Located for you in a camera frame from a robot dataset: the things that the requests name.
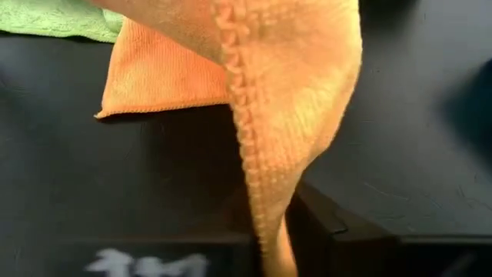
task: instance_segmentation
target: towel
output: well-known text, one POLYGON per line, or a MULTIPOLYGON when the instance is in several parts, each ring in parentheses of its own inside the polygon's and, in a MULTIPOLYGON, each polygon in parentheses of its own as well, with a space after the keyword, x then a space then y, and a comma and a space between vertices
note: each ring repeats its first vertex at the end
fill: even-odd
POLYGON ((0 30, 115 42, 123 16, 85 0, 1 0, 0 30))
POLYGON ((264 274, 296 276, 284 214, 354 90, 362 51, 357 0, 157 0, 144 15, 131 5, 145 1, 96 1, 148 26, 124 23, 96 116, 227 102, 264 274), (215 26, 194 12, 204 3, 215 26), (173 18, 181 31, 170 30, 173 18))

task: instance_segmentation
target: towel fold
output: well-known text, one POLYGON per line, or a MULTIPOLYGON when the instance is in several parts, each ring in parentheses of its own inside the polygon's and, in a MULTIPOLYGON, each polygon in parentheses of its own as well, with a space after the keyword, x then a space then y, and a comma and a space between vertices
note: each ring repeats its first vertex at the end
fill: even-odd
POLYGON ((84 36, 115 42, 123 16, 85 0, 1 0, 0 30, 54 37, 84 36))
MULTIPOLYGON (((302 172, 333 140, 354 90, 362 46, 358 3, 214 0, 210 6, 222 67, 188 43, 200 38, 193 28, 181 34, 190 40, 183 42, 158 25, 145 23, 168 37, 128 21, 111 56, 98 117, 227 102, 264 273, 296 276, 284 214, 302 172)), ((191 14, 181 19, 203 17, 184 10, 191 14)))

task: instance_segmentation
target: orange microfiber towel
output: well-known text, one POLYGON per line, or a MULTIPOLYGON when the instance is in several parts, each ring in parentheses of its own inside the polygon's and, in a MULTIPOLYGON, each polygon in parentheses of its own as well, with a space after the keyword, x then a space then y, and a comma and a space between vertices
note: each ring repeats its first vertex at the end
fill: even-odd
MULTIPOLYGON (((216 39, 220 62, 200 56, 214 59, 197 50, 199 43, 182 40, 183 33, 168 34, 144 22, 158 33, 127 20, 97 116, 227 102, 238 130, 264 273, 296 276, 284 214, 301 173, 330 145, 354 90, 361 64, 357 0, 183 3, 193 1, 211 1, 215 26, 203 25, 210 35, 204 42, 216 39)), ((193 10, 187 7, 172 11, 184 11, 180 18, 187 18, 193 10)), ((193 29, 201 26, 193 25, 193 18, 203 14, 189 18, 182 22, 194 26, 187 33, 192 41, 193 29)))

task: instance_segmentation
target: green towel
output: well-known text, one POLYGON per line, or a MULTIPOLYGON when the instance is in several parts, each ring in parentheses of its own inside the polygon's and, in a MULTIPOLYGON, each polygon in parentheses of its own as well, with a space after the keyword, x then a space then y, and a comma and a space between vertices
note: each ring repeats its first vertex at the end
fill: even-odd
POLYGON ((123 16, 85 0, 0 0, 0 30, 115 42, 123 16))

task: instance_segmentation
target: white label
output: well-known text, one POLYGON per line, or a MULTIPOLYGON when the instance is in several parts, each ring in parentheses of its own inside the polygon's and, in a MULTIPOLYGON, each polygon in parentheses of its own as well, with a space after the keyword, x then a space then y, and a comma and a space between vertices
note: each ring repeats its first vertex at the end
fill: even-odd
MULTIPOLYGON (((131 277, 134 259, 115 249, 99 251, 100 259, 85 267, 89 272, 105 272, 106 277, 131 277)), ((208 261, 202 254, 192 254, 174 262, 163 263, 156 257, 143 257, 135 263, 135 275, 141 277, 205 277, 208 261)))

